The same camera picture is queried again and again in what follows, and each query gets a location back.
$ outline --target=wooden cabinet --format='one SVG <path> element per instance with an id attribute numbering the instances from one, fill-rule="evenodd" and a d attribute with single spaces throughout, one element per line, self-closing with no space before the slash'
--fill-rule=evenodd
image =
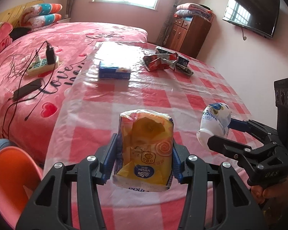
<path id="1" fill-rule="evenodd" d="M 174 18 L 165 47 L 196 58 L 210 27 L 211 23 L 199 16 L 191 21 Z"/>

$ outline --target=wall-mounted tv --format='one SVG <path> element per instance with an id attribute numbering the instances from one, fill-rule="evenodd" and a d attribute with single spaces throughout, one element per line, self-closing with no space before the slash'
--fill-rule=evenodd
<path id="1" fill-rule="evenodd" d="M 280 12 L 280 0 L 229 0 L 224 21 L 272 38 Z"/>

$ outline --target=human hand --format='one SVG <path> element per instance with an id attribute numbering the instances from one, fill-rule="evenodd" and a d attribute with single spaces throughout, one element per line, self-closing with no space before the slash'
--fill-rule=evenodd
<path id="1" fill-rule="evenodd" d="M 288 176 L 282 183 L 263 189 L 261 186 L 252 186 L 251 194 L 258 204 L 263 204 L 266 199 L 274 198 L 270 208 L 265 213 L 268 224 L 275 223 L 288 206 Z"/>

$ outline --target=wooden headboard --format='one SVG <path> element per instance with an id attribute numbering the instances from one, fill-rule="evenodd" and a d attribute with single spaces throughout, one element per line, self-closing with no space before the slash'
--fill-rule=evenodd
<path id="1" fill-rule="evenodd" d="M 5 10 L 4 12 L 0 13 L 0 22 L 9 22 L 13 25 L 13 27 L 18 27 L 18 20 L 22 12 L 26 8 L 39 3 L 44 3 L 44 0 L 24 3 L 22 5 L 18 5 L 16 7 Z"/>

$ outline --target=transparent plastic tablecloth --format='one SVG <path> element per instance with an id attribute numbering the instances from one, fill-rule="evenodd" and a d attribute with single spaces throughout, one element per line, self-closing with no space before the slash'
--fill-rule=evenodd
<path id="1" fill-rule="evenodd" d="M 226 103 L 232 117 L 251 118 L 250 112 L 226 80 L 212 67 L 188 57 L 191 77 L 171 69 L 148 72 L 143 56 L 155 53 L 148 43 L 103 42 L 81 64 L 81 72 L 66 98 L 54 127 L 46 156 L 46 174 L 56 162 L 70 165 L 94 154 L 117 133 L 119 114 L 134 109 L 168 113 L 174 121 L 174 138 L 191 154 L 204 161 L 230 162 L 244 181 L 247 175 L 237 162 L 205 150 L 197 140 L 204 108 L 214 102 Z M 100 60 L 132 65 L 130 80 L 98 80 Z M 252 147 L 259 142 L 246 133 L 229 131 L 228 138 Z M 207 222 L 212 215 L 212 188 L 208 185 Z M 176 230 L 181 217 L 186 185 L 173 179 L 169 190 L 161 193 L 138 192 L 116 187 L 112 179 L 98 186 L 107 229 Z M 74 227 L 77 222 L 76 193 L 72 193 Z"/>

